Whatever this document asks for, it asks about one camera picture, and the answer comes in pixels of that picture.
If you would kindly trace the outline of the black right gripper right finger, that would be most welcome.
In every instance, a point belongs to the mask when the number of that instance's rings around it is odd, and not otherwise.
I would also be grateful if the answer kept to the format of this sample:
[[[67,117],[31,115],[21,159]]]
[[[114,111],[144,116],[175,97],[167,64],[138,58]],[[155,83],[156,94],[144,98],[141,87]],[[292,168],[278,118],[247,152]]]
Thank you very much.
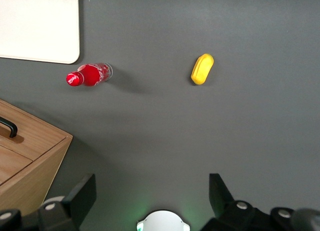
[[[235,200],[218,173],[209,175],[209,202],[214,212],[202,231],[268,231],[269,216],[243,200]]]

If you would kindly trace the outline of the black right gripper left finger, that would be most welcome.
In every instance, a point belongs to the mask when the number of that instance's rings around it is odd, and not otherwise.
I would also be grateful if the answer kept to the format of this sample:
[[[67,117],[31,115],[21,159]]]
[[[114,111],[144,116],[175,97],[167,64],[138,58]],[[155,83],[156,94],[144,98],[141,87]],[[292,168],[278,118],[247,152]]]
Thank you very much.
[[[97,198],[96,175],[86,174],[65,196],[47,199],[38,209],[40,231],[78,231]]]

